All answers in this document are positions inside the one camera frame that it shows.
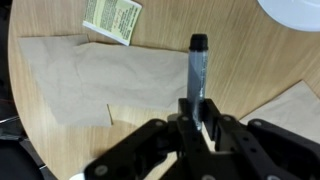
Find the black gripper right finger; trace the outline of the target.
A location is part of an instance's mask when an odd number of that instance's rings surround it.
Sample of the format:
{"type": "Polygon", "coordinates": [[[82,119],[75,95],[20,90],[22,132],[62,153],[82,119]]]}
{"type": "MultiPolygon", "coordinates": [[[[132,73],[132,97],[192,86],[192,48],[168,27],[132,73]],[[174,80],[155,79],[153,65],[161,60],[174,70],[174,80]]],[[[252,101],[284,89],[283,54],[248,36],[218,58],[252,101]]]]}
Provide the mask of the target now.
{"type": "Polygon", "coordinates": [[[211,99],[200,108],[215,150],[242,156],[254,179],[320,180],[319,143],[262,119],[243,125],[221,114],[211,99]]]}

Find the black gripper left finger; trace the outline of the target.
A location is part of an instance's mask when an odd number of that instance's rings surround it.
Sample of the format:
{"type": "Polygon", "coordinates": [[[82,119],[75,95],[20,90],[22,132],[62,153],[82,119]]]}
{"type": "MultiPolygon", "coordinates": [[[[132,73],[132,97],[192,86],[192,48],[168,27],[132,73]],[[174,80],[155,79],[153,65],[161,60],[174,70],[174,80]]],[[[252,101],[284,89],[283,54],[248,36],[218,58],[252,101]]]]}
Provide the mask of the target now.
{"type": "Polygon", "coordinates": [[[177,149],[177,123],[152,119],[89,163],[84,178],[143,180],[177,149]]]}

